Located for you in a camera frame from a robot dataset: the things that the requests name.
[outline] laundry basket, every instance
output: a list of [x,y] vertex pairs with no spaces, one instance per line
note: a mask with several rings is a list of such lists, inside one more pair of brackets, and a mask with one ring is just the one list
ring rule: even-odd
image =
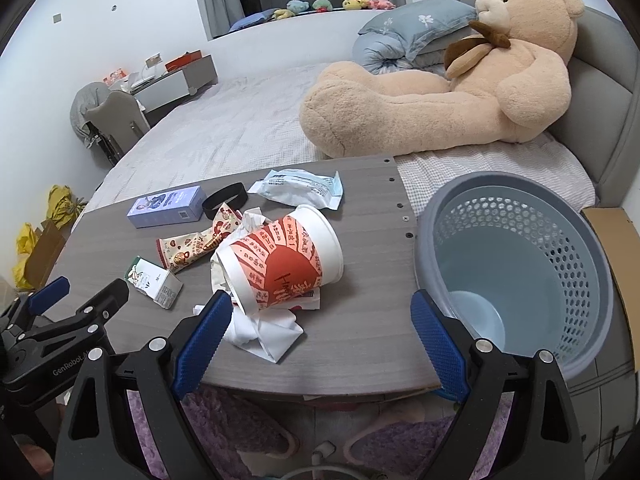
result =
[[600,243],[560,196],[509,173],[444,185],[418,219],[416,275],[440,310],[503,352],[553,353],[565,380],[609,330],[613,289]]

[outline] stuffed animal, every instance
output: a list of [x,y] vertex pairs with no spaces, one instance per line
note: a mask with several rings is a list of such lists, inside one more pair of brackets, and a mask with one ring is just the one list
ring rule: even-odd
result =
[[293,16],[295,16],[295,14],[289,9],[277,9],[273,13],[273,17],[276,20],[284,20],[286,18],[292,18]]
[[389,0],[369,0],[369,9],[395,9],[396,6]]
[[360,10],[369,7],[369,0],[344,0],[342,8],[344,10]]
[[334,6],[332,6],[329,0],[316,0],[311,5],[316,12],[327,12],[328,10],[334,10]]
[[581,0],[476,0],[481,35],[447,49],[447,81],[419,70],[372,75],[330,65],[300,107],[305,135],[332,157],[525,142],[569,106],[566,64]]
[[309,8],[309,2],[303,2],[301,0],[291,0],[287,4],[287,10],[290,10],[294,14],[300,14],[300,12],[305,12]]

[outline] desk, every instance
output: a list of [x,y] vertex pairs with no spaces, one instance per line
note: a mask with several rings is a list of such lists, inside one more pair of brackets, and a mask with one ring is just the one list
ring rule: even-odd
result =
[[[280,396],[363,396],[439,387],[410,319],[416,290],[416,220],[391,157],[367,156],[292,165],[316,174],[340,172],[344,197],[338,211],[323,210],[344,253],[344,275],[321,287],[321,307],[297,312],[305,333],[279,364],[223,341],[203,380],[206,383]],[[246,187],[268,170],[205,180],[207,194],[241,181]],[[126,217],[135,199],[87,213],[69,237],[50,279],[68,277],[70,294],[47,311],[53,320],[78,306],[114,278],[122,277],[139,254],[159,262],[156,238],[203,231],[199,222],[136,229]],[[260,206],[271,219],[292,208],[251,194],[242,208]],[[163,310],[130,286],[129,302],[107,324],[116,351],[133,351],[155,336],[167,336],[211,296],[209,258],[177,274],[184,286],[171,310]]]
[[213,60],[205,56],[140,85],[131,94],[145,107],[146,120],[154,126],[200,88],[217,82]]

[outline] paper cup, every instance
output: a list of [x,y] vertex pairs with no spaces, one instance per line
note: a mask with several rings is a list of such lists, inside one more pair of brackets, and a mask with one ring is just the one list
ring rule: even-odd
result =
[[342,277],[342,249],[331,224],[301,205],[216,251],[226,281],[247,315]]

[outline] blue gripper pad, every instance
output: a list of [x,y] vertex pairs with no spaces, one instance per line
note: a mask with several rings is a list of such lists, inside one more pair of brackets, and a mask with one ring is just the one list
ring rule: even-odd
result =
[[466,363],[433,311],[433,300],[418,291],[411,298],[411,321],[442,383],[442,396],[464,402],[469,394]]
[[69,280],[60,276],[30,297],[29,314],[32,316],[44,314],[68,293]]
[[214,295],[198,317],[198,325],[175,361],[171,390],[178,399],[193,392],[216,353],[222,336],[231,322],[231,297]]

